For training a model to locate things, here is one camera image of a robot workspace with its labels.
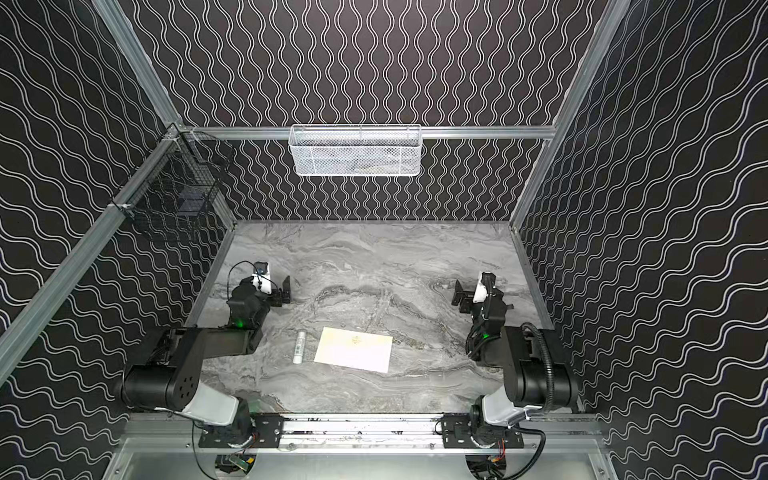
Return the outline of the white glue stick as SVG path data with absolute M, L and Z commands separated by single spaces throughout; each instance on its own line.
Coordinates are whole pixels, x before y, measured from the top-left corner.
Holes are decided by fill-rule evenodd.
M 307 333 L 305 331 L 299 331 L 297 333 L 294 351 L 293 351 L 293 364 L 301 364 L 303 362 L 304 351 L 306 346 Z

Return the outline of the cream yellow envelope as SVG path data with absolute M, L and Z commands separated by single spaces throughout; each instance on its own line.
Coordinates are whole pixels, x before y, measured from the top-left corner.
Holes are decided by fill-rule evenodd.
M 315 353 L 316 363 L 386 374 L 393 338 L 325 327 Z

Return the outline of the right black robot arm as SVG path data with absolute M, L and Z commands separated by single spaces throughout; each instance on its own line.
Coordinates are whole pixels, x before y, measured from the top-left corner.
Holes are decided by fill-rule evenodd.
M 509 325 L 514 306 L 496 277 L 484 272 L 472 290 L 454 284 L 451 304 L 471 316 L 465 355 L 476 365 L 502 371 L 502 385 L 471 408 L 476 427 L 506 427 L 559 409 L 578 407 L 578 386 L 557 334 L 531 322 Z

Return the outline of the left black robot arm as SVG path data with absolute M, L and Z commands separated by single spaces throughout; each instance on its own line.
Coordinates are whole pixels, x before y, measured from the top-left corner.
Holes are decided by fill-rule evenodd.
M 123 371 L 120 400 L 131 409 L 166 411 L 211 428 L 252 430 L 248 404 L 201 380 L 203 363 L 253 354 L 274 308 L 291 302 L 291 278 L 277 284 L 258 270 L 228 294 L 228 323 L 216 328 L 155 328 Z

